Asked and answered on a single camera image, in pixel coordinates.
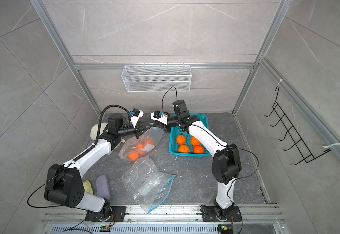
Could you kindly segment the orange four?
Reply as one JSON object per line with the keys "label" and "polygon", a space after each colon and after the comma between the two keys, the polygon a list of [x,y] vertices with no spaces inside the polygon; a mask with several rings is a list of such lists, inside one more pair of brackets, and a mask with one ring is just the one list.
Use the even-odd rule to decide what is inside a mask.
{"label": "orange four", "polygon": [[201,142],[200,142],[197,138],[191,137],[191,139],[190,139],[190,144],[191,144],[192,146],[199,146],[199,145],[201,145]]}

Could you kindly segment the orange two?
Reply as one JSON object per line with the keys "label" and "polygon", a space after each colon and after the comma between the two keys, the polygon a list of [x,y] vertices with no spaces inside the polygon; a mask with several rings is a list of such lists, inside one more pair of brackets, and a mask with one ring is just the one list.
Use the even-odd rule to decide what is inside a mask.
{"label": "orange two", "polygon": [[180,145],[178,148],[178,152],[181,154],[188,154],[190,153],[190,148],[187,145]]}

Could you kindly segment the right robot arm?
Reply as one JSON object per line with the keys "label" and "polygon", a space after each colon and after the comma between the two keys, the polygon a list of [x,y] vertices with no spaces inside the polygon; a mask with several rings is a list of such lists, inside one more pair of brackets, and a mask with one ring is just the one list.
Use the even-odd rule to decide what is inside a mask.
{"label": "right robot arm", "polygon": [[175,115],[154,111],[151,119],[166,128],[179,127],[195,137],[213,157],[211,171],[218,182],[214,210],[219,220],[226,220],[235,210],[233,192],[235,180],[242,170],[239,149],[228,145],[213,134],[196,115],[189,113],[183,99],[173,102]]}

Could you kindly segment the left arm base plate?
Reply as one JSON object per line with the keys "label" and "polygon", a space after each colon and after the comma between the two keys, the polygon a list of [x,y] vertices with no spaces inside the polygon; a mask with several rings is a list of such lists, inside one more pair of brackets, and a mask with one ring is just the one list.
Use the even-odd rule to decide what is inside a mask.
{"label": "left arm base plate", "polygon": [[106,222],[113,221],[115,218],[115,222],[123,222],[125,214],[126,214],[126,206],[106,206],[103,209],[96,212],[87,212],[85,220],[93,221],[93,222]]}

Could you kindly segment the orange five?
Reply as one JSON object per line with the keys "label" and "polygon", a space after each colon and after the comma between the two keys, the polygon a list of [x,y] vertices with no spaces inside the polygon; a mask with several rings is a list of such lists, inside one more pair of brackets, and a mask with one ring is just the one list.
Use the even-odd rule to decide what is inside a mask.
{"label": "orange five", "polygon": [[143,150],[144,148],[145,148],[145,144],[139,144],[139,145],[137,145],[137,147],[136,147],[136,152],[137,152],[139,155],[144,155],[144,154],[146,154],[146,151]]}

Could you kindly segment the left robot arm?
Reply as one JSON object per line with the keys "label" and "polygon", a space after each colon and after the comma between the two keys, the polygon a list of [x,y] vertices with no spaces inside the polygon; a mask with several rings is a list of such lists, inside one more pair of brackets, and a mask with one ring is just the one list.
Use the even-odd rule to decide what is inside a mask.
{"label": "left robot arm", "polygon": [[69,208],[86,210],[107,219],[111,214],[109,198],[98,197],[85,191],[82,177],[104,155],[115,149],[123,136],[139,137],[145,132],[139,119],[143,111],[134,109],[129,113],[128,126],[124,126],[121,114],[112,114],[106,123],[98,122],[91,129],[91,138],[95,142],[75,158],[48,169],[44,198],[47,201]]}

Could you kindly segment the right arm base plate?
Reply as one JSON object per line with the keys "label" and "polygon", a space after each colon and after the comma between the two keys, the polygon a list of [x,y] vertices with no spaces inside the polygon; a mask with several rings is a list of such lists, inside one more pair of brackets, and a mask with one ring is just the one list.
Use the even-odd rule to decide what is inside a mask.
{"label": "right arm base plate", "polygon": [[242,214],[236,204],[233,204],[226,209],[222,209],[218,205],[200,205],[199,210],[202,214],[202,219],[204,222],[242,221]]}

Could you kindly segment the orange six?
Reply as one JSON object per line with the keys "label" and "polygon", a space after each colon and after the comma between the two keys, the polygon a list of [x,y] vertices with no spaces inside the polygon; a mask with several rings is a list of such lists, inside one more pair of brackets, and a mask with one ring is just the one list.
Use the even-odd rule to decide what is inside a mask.
{"label": "orange six", "polygon": [[154,142],[152,140],[148,140],[145,142],[144,146],[147,146],[147,145],[152,145],[152,146],[155,146]]}

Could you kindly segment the orange one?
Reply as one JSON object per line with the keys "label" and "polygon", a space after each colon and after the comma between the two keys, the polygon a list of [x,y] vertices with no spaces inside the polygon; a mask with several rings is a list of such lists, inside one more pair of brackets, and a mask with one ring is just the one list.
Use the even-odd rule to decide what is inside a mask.
{"label": "orange one", "polygon": [[202,145],[196,145],[193,147],[193,153],[194,154],[204,154],[205,148]]}

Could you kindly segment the clear zip-top bag blue seal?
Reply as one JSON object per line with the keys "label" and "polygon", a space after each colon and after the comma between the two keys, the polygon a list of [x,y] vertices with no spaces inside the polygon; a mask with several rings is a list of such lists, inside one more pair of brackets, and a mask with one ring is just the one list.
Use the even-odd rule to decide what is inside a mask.
{"label": "clear zip-top bag blue seal", "polygon": [[150,214],[168,198],[175,177],[159,171],[149,157],[142,157],[134,162],[121,179],[135,202],[146,214]]}

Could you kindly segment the orange three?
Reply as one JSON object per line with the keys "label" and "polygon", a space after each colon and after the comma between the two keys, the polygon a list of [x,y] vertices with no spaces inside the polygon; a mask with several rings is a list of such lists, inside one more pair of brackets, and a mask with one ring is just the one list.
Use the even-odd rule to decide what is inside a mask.
{"label": "orange three", "polygon": [[176,139],[178,145],[185,145],[187,143],[187,138],[183,135],[179,135]]}

